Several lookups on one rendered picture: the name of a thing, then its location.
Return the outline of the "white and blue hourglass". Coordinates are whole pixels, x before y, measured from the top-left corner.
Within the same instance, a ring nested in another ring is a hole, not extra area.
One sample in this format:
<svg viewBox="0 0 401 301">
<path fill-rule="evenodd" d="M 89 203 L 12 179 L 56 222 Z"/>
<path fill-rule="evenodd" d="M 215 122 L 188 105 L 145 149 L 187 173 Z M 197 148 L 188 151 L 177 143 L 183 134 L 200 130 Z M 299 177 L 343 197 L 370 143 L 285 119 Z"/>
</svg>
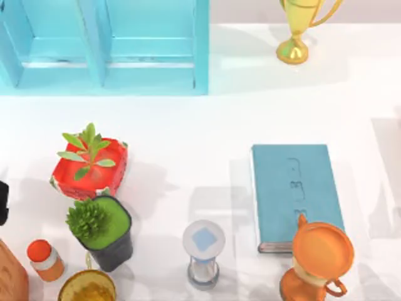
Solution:
<svg viewBox="0 0 401 301">
<path fill-rule="evenodd" d="M 212 221 L 200 219 L 188 225 L 182 241 L 190 256 L 187 267 L 189 282 L 198 290 L 214 288 L 220 275 L 216 257 L 226 244 L 222 228 Z"/>
</svg>

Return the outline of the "teal book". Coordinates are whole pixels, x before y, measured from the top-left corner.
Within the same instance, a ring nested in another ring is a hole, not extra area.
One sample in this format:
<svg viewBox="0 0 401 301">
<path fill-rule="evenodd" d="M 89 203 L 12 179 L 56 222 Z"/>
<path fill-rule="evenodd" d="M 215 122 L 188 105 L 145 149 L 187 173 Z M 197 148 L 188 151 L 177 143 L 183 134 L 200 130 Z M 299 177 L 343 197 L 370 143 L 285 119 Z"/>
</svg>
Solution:
<svg viewBox="0 0 401 301">
<path fill-rule="evenodd" d="M 258 252 L 290 253 L 300 215 L 345 228 L 327 145 L 255 144 L 251 179 Z"/>
</svg>

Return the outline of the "red plant pot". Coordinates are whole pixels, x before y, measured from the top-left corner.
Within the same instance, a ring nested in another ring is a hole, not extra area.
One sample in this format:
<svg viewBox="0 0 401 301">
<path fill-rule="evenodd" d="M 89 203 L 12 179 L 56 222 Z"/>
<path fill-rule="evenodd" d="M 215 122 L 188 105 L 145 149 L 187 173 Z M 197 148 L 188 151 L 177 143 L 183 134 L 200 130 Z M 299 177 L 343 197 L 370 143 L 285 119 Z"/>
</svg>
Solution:
<svg viewBox="0 0 401 301">
<path fill-rule="evenodd" d="M 116 195 L 128 161 L 128 144 L 102 137 L 89 123 L 77 134 L 64 133 L 67 141 L 50 184 L 69 198 L 84 201 L 102 194 Z"/>
</svg>

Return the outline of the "light blue rack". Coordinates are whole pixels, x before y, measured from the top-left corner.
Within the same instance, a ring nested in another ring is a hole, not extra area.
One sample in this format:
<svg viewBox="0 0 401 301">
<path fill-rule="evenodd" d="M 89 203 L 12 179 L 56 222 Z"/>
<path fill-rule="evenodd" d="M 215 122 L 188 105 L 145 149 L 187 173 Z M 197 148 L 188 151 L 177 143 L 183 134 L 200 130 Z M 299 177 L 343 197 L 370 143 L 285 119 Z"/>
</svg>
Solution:
<svg viewBox="0 0 401 301">
<path fill-rule="evenodd" d="M 205 95 L 209 0 L 0 0 L 0 95 Z"/>
</svg>

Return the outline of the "black plant pot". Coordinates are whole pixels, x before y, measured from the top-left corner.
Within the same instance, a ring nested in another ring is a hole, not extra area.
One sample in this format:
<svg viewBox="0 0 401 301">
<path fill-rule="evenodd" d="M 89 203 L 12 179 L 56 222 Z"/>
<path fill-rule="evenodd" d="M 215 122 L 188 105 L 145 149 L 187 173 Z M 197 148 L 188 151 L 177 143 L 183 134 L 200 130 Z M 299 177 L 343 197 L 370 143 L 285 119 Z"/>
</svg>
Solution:
<svg viewBox="0 0 401 301">
<path fill-rule="evenodd" d="M 113 196 L 75 201 L 66 224 L 105 272 L 114 271 L 133 254 L 132 217 Z"/>
</svg>

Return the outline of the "orange trophy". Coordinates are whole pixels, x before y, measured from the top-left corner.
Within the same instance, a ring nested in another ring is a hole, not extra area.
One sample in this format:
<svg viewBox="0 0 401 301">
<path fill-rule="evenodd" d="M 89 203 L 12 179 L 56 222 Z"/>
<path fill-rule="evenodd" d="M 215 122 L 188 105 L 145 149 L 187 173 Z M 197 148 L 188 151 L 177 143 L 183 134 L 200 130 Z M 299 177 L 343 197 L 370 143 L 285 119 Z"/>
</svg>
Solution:
<svg viewBox="0 0 401 301">
<path fill-rule="evenodd" d="M 347 293 L 340 281 L 353 265 L 353 245 L 344 231 L 301 214 L 292 243 L 293 267 L 280 280 L 283 301 L 325 301 Z"/>
</svg>

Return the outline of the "gold trophy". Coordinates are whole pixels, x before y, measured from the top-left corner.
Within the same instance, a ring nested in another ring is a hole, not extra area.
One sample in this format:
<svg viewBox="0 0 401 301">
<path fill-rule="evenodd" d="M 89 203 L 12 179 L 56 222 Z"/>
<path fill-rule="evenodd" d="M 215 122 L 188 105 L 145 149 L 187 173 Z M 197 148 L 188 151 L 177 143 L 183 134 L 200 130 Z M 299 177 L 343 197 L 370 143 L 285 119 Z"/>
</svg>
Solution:
<svg viewBox="0 0 401 301">
<path fill-rule="evenodd" d="M 285 11 L 291 31 L 290 39 L 282 42 L 276 56 L 289 65 L 299 65 L 308 59 L 308 47 L 302 40 L 302 34 L 308 29 L 323 24 L 338 10 L 343 0 L 335 0 L 327 15 L 315 21 L 325 0 L 279 0 Z"/>
</svg>

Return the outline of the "orange capped bottle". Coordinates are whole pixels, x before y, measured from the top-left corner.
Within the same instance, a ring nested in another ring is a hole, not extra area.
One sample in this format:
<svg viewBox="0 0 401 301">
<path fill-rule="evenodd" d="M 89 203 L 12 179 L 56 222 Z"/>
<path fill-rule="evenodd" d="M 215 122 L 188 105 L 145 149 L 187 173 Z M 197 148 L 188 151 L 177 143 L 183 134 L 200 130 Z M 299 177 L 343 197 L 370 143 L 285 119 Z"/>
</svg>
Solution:
<svg viewBox="0 0 401 301">
<path fill-rule="evenodd" d="M 65 271 L 65 265 L 56 249 L 46 240 L 34 240 L 27 247 L 30 264 L 45 282 L 59 279 Z"/>
</svg>

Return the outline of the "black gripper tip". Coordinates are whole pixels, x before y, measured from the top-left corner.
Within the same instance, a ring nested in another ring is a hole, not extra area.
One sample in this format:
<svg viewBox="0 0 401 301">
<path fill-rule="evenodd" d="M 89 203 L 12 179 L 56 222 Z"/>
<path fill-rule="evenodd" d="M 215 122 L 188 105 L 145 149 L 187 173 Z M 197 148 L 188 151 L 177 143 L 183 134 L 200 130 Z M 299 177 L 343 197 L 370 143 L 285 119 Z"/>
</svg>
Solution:
<svg viewBox="0 0 401 301">
<path fill-rule="evenodd" d="M 0 181 L 0 226 L 3 226 L 8 219 L 8 196 L 9 186 L 5 182 Z"/>
</svg>

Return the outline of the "wooden block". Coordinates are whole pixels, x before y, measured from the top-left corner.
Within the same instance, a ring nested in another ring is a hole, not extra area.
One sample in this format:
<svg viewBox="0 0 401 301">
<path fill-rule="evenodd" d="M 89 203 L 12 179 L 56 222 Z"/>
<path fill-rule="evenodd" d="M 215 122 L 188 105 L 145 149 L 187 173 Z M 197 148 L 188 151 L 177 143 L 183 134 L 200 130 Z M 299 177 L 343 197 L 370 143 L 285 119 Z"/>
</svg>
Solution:
<svg viewBox="0 0 401 301">
<path fill-rule="evenodd" d="M 0 301 L 29 301 L 26 269 L 0 239 Z"/>
</svg>

